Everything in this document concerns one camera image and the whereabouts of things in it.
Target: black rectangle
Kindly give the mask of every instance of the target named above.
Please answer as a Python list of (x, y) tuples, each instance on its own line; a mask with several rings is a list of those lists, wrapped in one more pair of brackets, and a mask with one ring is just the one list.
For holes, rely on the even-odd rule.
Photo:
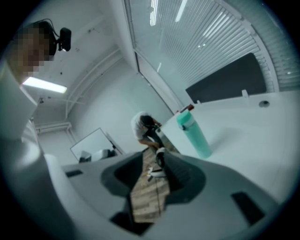
[(68, 178), (77, 176), (77, 175), (79, 175), (79, 174), (82, 174), (82, 172), (81, 172), (80, 170), (74, 170), (74, 171), (66, 172), (66, 176), (67, 176)]
[(238, 192), (232, 194), (231, 196), (250, 225), (253, 225), (264, 217), (264, 213), (248, 197), (246, 193)]
[(253, 53), (228, 64), (186, 89), (194, 103), (216, 101), (267, 91), (263, 73)]

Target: teal water bottle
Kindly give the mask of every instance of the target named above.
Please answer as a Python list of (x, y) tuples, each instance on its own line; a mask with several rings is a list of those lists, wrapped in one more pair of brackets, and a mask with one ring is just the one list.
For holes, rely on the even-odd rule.
[(181, 113), (177, 117), (177, 123), (196, 149), (199, 157), (208, 158), (211, 155), (210, 147), (192, 114), (189, 111)]

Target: hand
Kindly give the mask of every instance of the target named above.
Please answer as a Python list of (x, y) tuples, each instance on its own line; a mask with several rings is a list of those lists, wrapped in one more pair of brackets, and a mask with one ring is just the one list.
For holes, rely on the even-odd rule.
[(157, 148), (157, 149), (159, 149), (159, 144), (157, 142), (153, 142), (152, 146), (155, 147), (155, 148)]

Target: white desk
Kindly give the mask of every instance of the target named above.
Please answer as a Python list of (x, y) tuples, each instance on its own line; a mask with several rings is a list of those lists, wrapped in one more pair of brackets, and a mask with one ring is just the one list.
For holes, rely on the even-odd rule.
[[(270, 106), (260, 108), (263, 100)], [(300, 91), (196, 104), (191, 113), (210, 145), (207, 161), (238, 171), (279, 203), (289, 197), (300, 170)], [(163, 133), (182, 155), (199, 158), (177, 116)]]

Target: ceiling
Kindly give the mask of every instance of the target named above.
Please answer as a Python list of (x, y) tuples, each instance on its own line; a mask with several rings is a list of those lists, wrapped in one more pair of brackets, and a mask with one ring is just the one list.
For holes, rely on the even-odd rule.
[(48, 0), (25, 21), (50, 18), (58, 34), (63, 27), (72, 31), (71, 50), (57, 51), (53, 61), (45, 62), (44, 66), (39, 67), (39, 72), (33, 74), (34, 77), (66, 86), (66, 93), (25, 86), (36, 101), (43, 98), (44, 108), (64, 107), (64, 100), (77, 89), (82, 78), (118, 49), (111, 22), (101, 11), (100, 3), (100, 0)]

